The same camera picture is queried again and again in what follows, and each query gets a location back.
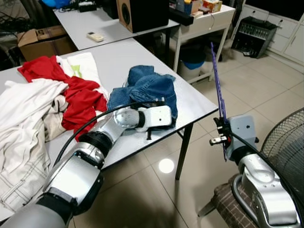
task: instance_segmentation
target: loudspeaker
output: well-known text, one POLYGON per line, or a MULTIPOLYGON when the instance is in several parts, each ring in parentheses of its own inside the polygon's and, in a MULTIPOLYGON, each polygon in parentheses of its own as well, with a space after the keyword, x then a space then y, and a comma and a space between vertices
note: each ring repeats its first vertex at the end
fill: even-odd
POLYGON ((165 26, 169 0, 116 0, 119 21, 132 33, 165 26))

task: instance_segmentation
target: white table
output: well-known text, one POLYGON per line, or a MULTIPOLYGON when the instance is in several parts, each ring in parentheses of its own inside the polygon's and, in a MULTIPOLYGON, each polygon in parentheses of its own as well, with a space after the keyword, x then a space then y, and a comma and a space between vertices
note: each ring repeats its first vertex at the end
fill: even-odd
MULTIPOLYGON (((138 133, 136 131, 125 132, 117 140, 106 157, 103 169, 109 168, 117 162, 138 153, 181 129, 185 129, 176 173, 176 179, 178 180, 189 144, 193 123, 217 111, 217 106, 132 38, 70 53, 63 57, 88 51, 93 54, 101 83, 108 92, 111 92, 113 88, 121 87, 128 77, 129 69, 135 65, 152 65, 155 67, 156 72, 160 74, 171 74, 176 77, 174 89, 177 96, 178 118, 175 128, 166 131, 152 132, 151 140, 146 140, 146 133, 138 133)), ((19 83, 26 82, 17 72, 16 68, 2 71, 0 72, 0 93, 5 89, 4 82, 6 80, 19 83)), ((52 163, 55 161, 63 144, 71 135, 72 131, 65 132, 46 144, 52 163)))
MULTIPOLYGON (((219 49, 216 57, 216 60, 218 61, 228 33, 229 26, 234 15, 234 11, 234 8, 222 5, 221 10, 219 12, 197 16, 194 18, 192 25, 181 25, 175 32, 172 32, 171 37, 176 41, 173 70, 175 72, 177 71, 180 48, 181 43, 183 41, 224 29, 224 33, 222 35, 222 39, 219 44, 219 49)), ((203 75, 192 78, 188 81, 188 83, 196 82, 208 76, 210 81, 210 76, 212 76, 212 69, 210 69, 209 72, 203 75)))
POLYGON ((159 30, 170 29, 179 25, 179 23, 169 20, 169 24, 166 26, 131 33, 119 22, 119 19, 112 19, 102 8, 83 13, 80 13, 78 10, 67 12, 59 12, 56 10, 55 15, 78 50, 105 45, 159 30), (88 32, 100 32, 104 36, 104 41, 97 43, 90 40, 86 37, 88 32))

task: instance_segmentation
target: chair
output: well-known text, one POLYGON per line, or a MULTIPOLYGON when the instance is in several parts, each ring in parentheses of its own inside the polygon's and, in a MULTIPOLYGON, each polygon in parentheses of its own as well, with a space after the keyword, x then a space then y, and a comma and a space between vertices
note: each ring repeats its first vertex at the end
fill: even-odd
MULTIPOLYGON (((288 193, 292 192, 298 215, 303 218, 304 108, 290 114, 272 129, 263 143, 260 156, 275 168, 288 193)), ((265 227, 257 219, 254 202, 240 184, 241 178, 242 175, 234 175, 227 183, 216 187, 211 201, 198 216, 203 217, 217 209, 231 228, 265 227)))

